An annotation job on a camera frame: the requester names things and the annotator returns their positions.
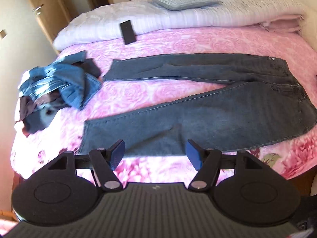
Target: metal pivot bolt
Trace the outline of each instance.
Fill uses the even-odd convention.
[[[193,181],[191,186],[195,189],[203,189],[207,187],[207,184],[204,181]]]
[[[119,186],[120,186],[120,183],[117,181],[107,181],[105,183],[105,187],[108,189],[116,189],[116,188],[119,188]]]

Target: brown fabric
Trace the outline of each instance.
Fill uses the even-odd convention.
[[[56,100],[57,98],[61,97],[61,94],[58,90],[54,90],[50,93],[47,93],[41,97],[39,97],[38,99],[36,99],[34,101],[34,103],[38,106],[43,105],[43,104],[47,104],[49,102],[52,102],[54,100]]]
[[[22,121],[28,115],[33,113],[35,107],[36,107],[36,104],[32,101],[32,99],[29,96],[20,97],[20,119],[19,119],[19,121]]]

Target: ribbed black surface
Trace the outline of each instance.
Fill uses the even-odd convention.
[[[130,183],[119,193],[104,195],[85,218],[57,227],[19,223],[5,238],[286,238],[289,223],[256,228],[226,218],[205,194],[182,183]]]

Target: door handle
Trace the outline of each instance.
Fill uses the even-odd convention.
[[[42,7],[44,6],[44,4],[42,4],[41,6],[38,6],[37,8],[33,9],[32,11],[34,12],[35,15],[40,15],[41,12],[39,11]]]

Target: circular black pad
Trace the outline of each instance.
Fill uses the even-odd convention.
[[[246,225],[271,226],[286,222],[298,208],[300,196],[277,173],[265,173],[248,170],[220,182],[213,193],[218,208]]]
[[[73,157],[65,154],[48,163],[13,191],[12,206],[21,220],[35,225],[61,225],[94,208],[97,188],[76,175]]]

